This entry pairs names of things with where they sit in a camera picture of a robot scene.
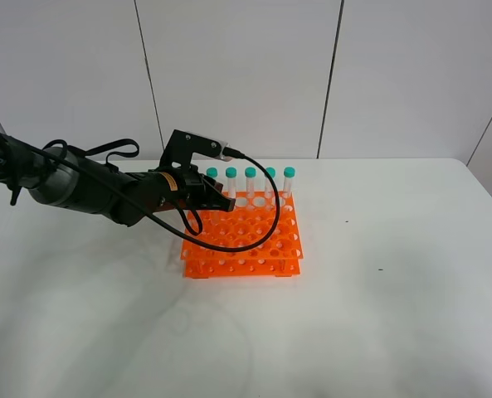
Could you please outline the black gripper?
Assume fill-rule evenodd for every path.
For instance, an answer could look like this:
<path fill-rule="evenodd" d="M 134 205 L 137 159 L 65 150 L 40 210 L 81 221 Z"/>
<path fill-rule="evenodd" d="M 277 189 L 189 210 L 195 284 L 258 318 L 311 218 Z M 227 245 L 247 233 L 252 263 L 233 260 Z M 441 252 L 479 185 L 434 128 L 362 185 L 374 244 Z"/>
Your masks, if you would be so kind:
<path fill-rule="evenodd" d="M 197 166 L 157 167 L 129 176 L 134 180 L 120 191 L 151 214 L 177 209 L 232 212 L 236 205 L 235 198 L 222 194 L 223 185 Z"/>

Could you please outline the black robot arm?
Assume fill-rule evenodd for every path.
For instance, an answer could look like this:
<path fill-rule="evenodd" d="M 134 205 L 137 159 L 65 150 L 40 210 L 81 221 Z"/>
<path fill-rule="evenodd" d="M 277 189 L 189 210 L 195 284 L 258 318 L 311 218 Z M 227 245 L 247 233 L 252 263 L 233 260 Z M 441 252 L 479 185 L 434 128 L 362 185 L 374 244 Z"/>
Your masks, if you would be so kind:
<path fill-rule="evenodd" d="M 121 151 L 132 144 L 134 140 L 124 138 L 83 150 L 54 140 L 36 152 L 0 133 L 0 183 L 11 191 L 12 204 L 26 189 L 43 205 L 102 215 L 124 226 L 137 224 L 147 213 L 234 209 L 235 202 L 223 195 L 222 184 L 192 164 L 193 154 L 222 158 L 224 143 L 174 130 L 155 169 L 121 172 L 110 162 L 93 160 L 100 153 L 135 157 L 137 151 Z"/>

